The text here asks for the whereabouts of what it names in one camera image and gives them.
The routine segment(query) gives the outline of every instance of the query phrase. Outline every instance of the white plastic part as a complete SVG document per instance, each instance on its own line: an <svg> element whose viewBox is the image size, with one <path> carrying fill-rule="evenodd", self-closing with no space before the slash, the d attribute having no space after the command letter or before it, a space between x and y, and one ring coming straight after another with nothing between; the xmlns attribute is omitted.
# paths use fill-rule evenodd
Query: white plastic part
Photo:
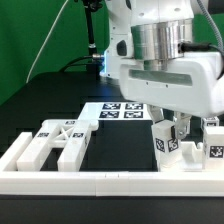
<svg viewBox="0 0 224 224"><path fill-rule="evenodd" d="M194 18L190 0L130 0L131 26Z"/></svg>
<svg viewBox="0 0 224 224"><path fill-rule="evenodd" d="M50 141L52 138L55 138L59 132L60 126L58 124L44 125L17 160L18 170L39 171L51 152L51 148L48 147Z"/></svg>
<svg viewBox="0 0 224 224"><path fill-rule="evenodd" d="M206 171L224 171L224 127L205 127L203 168Z"/></svg>
<svg viewBox="0 0 224 224"><path fill-rule="evenodd" d="M211 118L202 118L201 119L201 130L204 131L205 127L218 127L219 126L219 118L211 117Z"/></svg>
<svg viewBox="0 0 224 224"><path fill-rule="evenodd" d="M181 142L181 159L173 166L160 166L161 172L202 172L202 148L197 148L194 142Z"/></svg>
<svg viewBox="0 0 224 224"><path fill-rule="evenodd" d="M16 162L32 140L32 133L23 132L0 159L1 171L17 171Z"/></svg>
<svg viewBox="0 0 224 224"><path fill-rule="evenodd" d="M203 5L205 6L205 8L208 9L208 3L209 3L209 0L201 0L201 2L203 3ZM203 12L201 11L199 5L198 5L198 2L197 0L191 0L191 7L193 9L193 12L194 14L203 14Z"/></svg>
<svg viewBox="0 0 224 224"><path fill-rule="evenodd" d="M110 44L104 52L104 69L100 72L106 82L116 82L118 84L120 66L123 63L137 65L138 61L129 60L134 54L133 40L131 34L131 10L128 8L126 1L106 0L109 14ZM120 42L125 42L126 54L118 53L117 46Z"/></svg>
<svg viewBox="0 0 224 224"><path fill-rule="evenodd" d="M78 120L151 120L147 105L138 102L86 103Z"/></svg>
<svg viewBox="0 0 224 224"><path fill-rule="evenodd" d="M182 159L180 140L173 139L171 128L175 123L164 120L152 125L152 136L158 167L172 167Z"/></svg>
<svg viewBox="0 0 224 224"><path fill-rule="evenodd" d="M73 132L57 162L58 171L79 171L90 138L91 124L85 121L77 121Z"/></svg>
<svg viewBox="0 0 224 224"><path fill-rule="evenodd" d="M68 196L224 196L219 172L0 172L0 194Z"/></svg>
<svg viewBox="0 0 224 224"><path fill-rule="evenodd" d="M136 78L130 76L131 70L141 71L137 66L123 65L119 80L128 100L198 117L224 113L224 77L217 80L222 70L219 53L185 53L184 58L168 61L166 72L186 75L191 80L188 84L152 81L147 78L150 71L145 71L143 78Z"/></svg>

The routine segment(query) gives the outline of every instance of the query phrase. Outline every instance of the white foam block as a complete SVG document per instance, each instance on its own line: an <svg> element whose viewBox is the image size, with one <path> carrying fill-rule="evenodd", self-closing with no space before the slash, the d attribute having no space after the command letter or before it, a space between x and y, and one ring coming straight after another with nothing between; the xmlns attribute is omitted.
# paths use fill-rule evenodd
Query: white foam block
<svg viewBox="0 0 224 224"><path fill-rule="evenodd" d="M77 121L57 164L61 172L79 171L91 137L91 123Z"/></svg>
<svg viewBox="0 0 224 224"><path fill-rule="evenodd" d="M17 160L18 171L39 171L51 152L50 141L59 132L60 126L58 124L52 123L43 126Z"/></svg>
<svg viewBox="0 0 224 224"><path fill-rule="evenodd" d="M22 132L0 159L0 171L16 171L17 159L32 141L31 132Z"/></svg>

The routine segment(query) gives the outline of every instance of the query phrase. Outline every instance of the white cube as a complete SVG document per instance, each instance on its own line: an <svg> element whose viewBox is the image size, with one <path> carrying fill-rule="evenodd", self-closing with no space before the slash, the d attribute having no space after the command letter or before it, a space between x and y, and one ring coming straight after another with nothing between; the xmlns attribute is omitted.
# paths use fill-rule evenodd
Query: white cube
<svg viewBox="0 0 224 224"><path fill-rule="evenodd" d="M203 151L203 169L224 169L224 127L205 127Z"/></svg>
<svg viewBox="0 0 224 224"><path fill-rule="evenodd" d="M211 118L202 118L201 119L201 130L204 131L205 127L218 127L219 126L219 118L211 117Z"/></svg>
<svg viewBox="0 0 224 224"><path fill-rule="evenodd" d="M157 164L172 166L182 158L180 140L172 137L175 123L164 120L152 125L152 135Z"/></svg>

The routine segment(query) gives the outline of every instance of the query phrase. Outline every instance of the green backdrop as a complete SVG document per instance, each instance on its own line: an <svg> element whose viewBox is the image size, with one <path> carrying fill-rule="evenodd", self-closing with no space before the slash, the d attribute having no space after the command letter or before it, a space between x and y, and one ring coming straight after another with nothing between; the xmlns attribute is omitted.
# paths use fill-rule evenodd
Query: green backdrop
<svg viewBox="0 0 224 224"><path fill-rule="evenodd" d="M65 0L0 1L0 104L25 85L29 69ZM224 15L215 15L224 34ZM108 46L106 7L93 14L99 52ZM203 16L194 20L196 41L216 44ZM81 0L70 0L32 77L57 71L71 59L88 54L85 13Z"/></svg>

